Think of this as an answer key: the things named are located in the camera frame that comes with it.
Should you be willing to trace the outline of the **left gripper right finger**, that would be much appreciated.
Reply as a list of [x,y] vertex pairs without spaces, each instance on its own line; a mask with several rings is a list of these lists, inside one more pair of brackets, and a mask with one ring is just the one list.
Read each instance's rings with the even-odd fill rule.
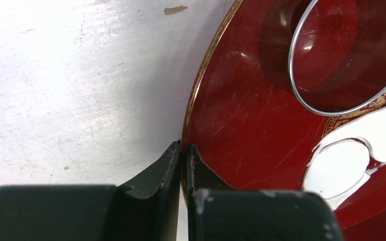
[[316,194],[235,190],[191,145],[185,199],[190,240],[343,240],[335,215]]

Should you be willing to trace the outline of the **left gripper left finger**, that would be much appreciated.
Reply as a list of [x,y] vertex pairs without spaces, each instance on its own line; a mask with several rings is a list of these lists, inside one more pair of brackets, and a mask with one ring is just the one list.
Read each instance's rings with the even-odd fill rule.
[[0,186],[0,240],[175,240],[179,149],[119,186]]

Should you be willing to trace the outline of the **round red lacquer tray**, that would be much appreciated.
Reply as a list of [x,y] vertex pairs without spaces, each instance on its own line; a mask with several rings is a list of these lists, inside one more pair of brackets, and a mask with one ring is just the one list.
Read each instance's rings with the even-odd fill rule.
[[[235,1],[195,80],[181,153],[196,146],[235,190],[305,192],[321,138],[384,106],[386,1]],[[386,163],[373,168],[335,210],[313,193],[343,240],[386,240]]]

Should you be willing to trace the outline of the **white dough piece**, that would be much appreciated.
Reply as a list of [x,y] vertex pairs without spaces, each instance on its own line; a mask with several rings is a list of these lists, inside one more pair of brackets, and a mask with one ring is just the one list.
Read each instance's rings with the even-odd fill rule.
[[[381,164],[385,164],[386,106],[351,120],[323,136],[313,148],[313,155],[307,167],[317,151],[321,151],[324,147],[342,140],[355,140],[364,144],[368,148],[370,160],[374,159]],[[368,169],[367,167],[365,172],[370,178],[375,171],[376,168]],[[357,188],[354,192],[348,191],[347,194],[342,194],[340,197],[324,199],[324,201],[327,202],[332,210],[335,210],[361,187]]]

